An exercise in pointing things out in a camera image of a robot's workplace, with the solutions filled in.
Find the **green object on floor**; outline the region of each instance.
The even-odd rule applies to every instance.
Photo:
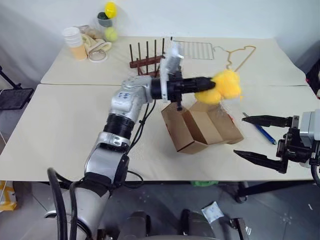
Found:
[[[208,187],[218,183],[219,181],[191,181],[191,185],[194,187]]]

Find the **cardboard box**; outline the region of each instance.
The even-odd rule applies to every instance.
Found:
[[[161,111],[178,152],[195,154],[211,144],[235,144],[244,139],[221,105],[196,102],[190,109],[177,111],[170,103]]]

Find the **tennis ball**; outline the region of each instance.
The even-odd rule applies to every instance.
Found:
[[[114,42],[118,39],[118,34],[116,29],[113,26],[107,27],[104,31],[106,39],[110,42]]]
[[[112,19],[117,16],[117,7],[114,2],[110,1],[104,7],[104,13],[109,18]]]

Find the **stacked cups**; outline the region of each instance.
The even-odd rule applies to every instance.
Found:
[[[69,46],[75,59],[84,60],[87,58],[86,49],[82,41],[79,28],[68,27],[63,30],[62,35],[65,43]]]

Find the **pen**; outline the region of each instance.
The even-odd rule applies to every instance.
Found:
[[[249,117],[248,114],[246,114],[245,112],[243,112],[243,115],[245,115],[246,117]],[[266,132],[266,130],[264,130],[259,125],[256,125],[256,124],[253,124],[253,125],[256,127],[256,129],[259,130],[260,133],[262,133],[268,139],[270,143],[277,145],[277,141],[272,136],[270,136],[269,133]]]

